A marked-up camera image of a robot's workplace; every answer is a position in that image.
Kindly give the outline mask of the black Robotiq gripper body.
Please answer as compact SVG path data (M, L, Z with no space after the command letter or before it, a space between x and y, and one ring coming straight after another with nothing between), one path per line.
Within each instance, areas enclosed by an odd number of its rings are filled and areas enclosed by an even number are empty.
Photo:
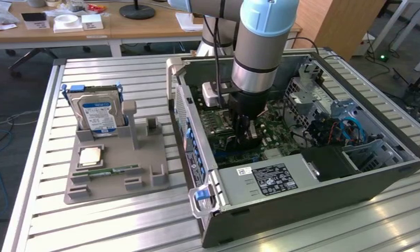
M267 106L270 92L234 92L230 95L230 110L235 118L255 120Z

